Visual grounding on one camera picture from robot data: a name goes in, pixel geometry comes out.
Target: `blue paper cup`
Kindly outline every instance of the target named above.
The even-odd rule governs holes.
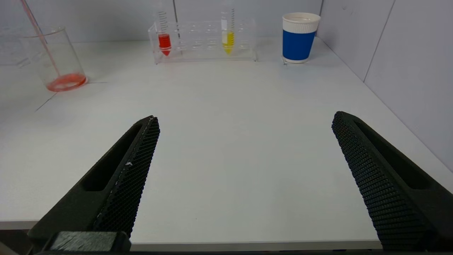
[[[320,19],[319,15],[305,12],[283,15],[283,59],[286,62],[307,62]]]

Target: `test tube rack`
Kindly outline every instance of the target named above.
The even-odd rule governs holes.
[[[222,45],[222,25],[219,21],[168,23],[165,33],[170,36],[170,53],[159,46],[158,25],[148,30],[154,62],[191,62],[252,60],[256,55],[256,24],[253,19],[236,24],[233,50],[227,54]]]

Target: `white table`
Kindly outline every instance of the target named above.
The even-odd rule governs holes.
[[[55,92],[44,88],[32,66],[0,66],[0,128],[38,110]]]
[[[30,228],[137,120],[161,135],[132,250],[379,248],[331,130],[362,118],[449,191],[453,174],[319,39],[284,66],[154,65],[148,42],[76,44],[94,82],[2,127],[0,229]]]

